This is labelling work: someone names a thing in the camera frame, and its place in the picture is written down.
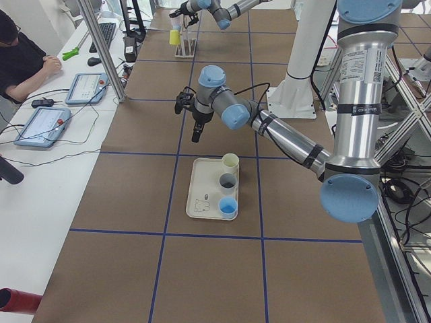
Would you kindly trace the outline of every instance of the person's hand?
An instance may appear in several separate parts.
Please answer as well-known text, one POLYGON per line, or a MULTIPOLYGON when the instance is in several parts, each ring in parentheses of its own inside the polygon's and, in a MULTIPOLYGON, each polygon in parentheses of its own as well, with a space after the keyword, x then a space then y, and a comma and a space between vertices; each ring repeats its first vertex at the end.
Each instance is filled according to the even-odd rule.
POLYGON ((45 56, 43 61, 43 69, 45 69, 49 75, 56 74, 61 70, 61 61, 57 57, 45 56))

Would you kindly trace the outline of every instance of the black shirt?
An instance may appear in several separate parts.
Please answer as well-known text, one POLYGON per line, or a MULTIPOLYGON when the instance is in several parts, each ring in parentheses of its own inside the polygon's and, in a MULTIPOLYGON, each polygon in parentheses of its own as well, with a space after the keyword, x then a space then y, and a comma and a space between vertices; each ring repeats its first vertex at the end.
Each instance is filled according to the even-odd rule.
POLYGON ((22 32, 18 34, 18 40, 16 46, 0 47, 0 96, 9 100, 6 89, 36 74, 43 67, 43 57, 46 56, 22 32))

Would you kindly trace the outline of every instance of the black keyboard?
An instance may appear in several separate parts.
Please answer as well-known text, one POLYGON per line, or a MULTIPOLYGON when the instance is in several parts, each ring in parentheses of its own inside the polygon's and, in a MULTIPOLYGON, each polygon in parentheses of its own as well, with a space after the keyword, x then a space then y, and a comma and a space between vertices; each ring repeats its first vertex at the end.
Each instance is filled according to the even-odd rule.
MULTIPOLYGON (((114 22, 101 22, 99 24, 99 27, 102 31, 103 38, 105 38, 106 45, 110 46, 110 43, 112 42, 112 37, 114 37, 114 31, 115 31, 115 23, 114 22)), ((97 52, 96 45, 92 43, 90 47, 90 52, 97 52)))

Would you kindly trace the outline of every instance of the computer mouse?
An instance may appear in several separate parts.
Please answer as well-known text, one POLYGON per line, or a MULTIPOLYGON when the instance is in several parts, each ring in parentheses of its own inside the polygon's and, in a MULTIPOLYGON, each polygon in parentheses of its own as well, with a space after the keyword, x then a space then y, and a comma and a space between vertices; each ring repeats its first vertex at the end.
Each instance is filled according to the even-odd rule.
POLYGON ((100 60, 98 57, 90 57, 87 61, 87 65, 88 66, 94 66, 97 65, 98 63, 101 63, 102 60, 100 60))

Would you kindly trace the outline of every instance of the tray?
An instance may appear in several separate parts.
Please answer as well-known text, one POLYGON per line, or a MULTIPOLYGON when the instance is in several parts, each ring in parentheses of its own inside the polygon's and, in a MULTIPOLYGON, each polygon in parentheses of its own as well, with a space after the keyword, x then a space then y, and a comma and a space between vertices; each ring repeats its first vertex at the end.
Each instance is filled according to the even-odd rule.
POLYGON ((232 196, 238 202, 239 168, 236 176, 235 191, 230 195, 224 195, 219 188, 219 177, 224 173, 222 159, 197 158, 193 162, 189 196, 187 198, 186 213, 189 217, 198 219, 216 219, 231 221, 236 218, 227 218, 218 209, 218 202, 224 196, 232 196))

